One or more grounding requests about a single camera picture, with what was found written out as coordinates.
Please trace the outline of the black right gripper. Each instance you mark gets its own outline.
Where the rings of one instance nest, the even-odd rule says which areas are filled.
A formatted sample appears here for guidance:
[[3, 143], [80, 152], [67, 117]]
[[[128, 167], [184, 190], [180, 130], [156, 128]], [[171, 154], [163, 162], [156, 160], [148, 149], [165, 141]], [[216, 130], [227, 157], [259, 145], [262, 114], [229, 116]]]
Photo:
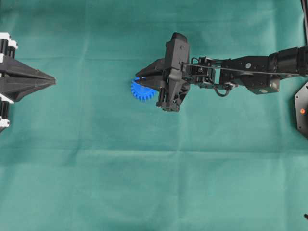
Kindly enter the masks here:
[[164, 111], [178, 112], [190, 90], [190, 84], [184, 79], [189, 51], [187, 38], [175, 32], [166, 43], [165, 58], [157, 59], [136, 74], [138, 84], [160, 91], [156, 106]]

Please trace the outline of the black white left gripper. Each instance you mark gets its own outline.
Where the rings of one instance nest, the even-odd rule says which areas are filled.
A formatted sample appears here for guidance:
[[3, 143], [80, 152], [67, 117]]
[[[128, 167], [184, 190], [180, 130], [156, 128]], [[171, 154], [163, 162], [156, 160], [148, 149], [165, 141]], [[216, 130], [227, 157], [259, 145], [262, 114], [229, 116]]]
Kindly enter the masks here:
[[0, 33], [0, 130], [10, 125], [9, 106], [25, 96], [55, 85], [55, 78], [15, 59], [18, 43], [8, 32]]

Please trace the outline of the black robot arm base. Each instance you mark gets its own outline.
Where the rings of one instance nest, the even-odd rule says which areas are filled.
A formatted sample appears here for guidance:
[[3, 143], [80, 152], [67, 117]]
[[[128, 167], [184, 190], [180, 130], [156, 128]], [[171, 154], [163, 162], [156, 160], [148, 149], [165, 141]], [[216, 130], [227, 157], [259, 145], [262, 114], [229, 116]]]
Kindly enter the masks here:
[[308, 83], [306, 82], [294, 96], [297, 130], [308, 138]]

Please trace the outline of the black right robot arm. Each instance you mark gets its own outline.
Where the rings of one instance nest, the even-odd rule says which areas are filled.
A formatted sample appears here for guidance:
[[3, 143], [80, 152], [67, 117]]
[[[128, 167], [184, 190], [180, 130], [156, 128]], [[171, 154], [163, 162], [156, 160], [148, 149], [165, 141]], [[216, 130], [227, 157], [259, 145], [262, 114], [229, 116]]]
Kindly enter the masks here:
[[159, 93], [156, 105], [164, 111], [178, 112], [191, 85], [212, 89], [220, 97], [226, 97], [238, 86], [254, 94], [267, 94], [279, 92], [283, 79], [308, 75], [307, 46], [236, 59], [190, 58], [189, 55], [187, 38], [175, 32], [166, 43], [164, 58], [136, 74], [137, 84]]

